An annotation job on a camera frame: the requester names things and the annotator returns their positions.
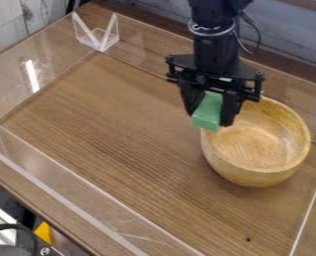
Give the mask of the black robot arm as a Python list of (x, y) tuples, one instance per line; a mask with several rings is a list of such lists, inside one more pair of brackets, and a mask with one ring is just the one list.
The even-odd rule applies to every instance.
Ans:
[(169, 55), (168, 79), (178, 85), (193, 124), (216, 131), (235, 123), (247, 101), (261, 100), (265, 74), (244, 63), (240, 23), (255, 0), (189, 0), (193, 52)]

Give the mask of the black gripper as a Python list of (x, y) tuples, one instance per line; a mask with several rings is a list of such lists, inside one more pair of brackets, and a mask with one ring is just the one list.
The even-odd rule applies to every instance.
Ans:
[(178, 84), (186, 113), (193, 115), (200, 106), (205, 90), (225, 92), (221, 109), (221, 125), (233, 124), (243, 101), (261, 99), (265, 75), (240, 59), (243, 43), (239, 24), (204, 28), (190, 22), (193, 52), (166, 56), (168, 79)]

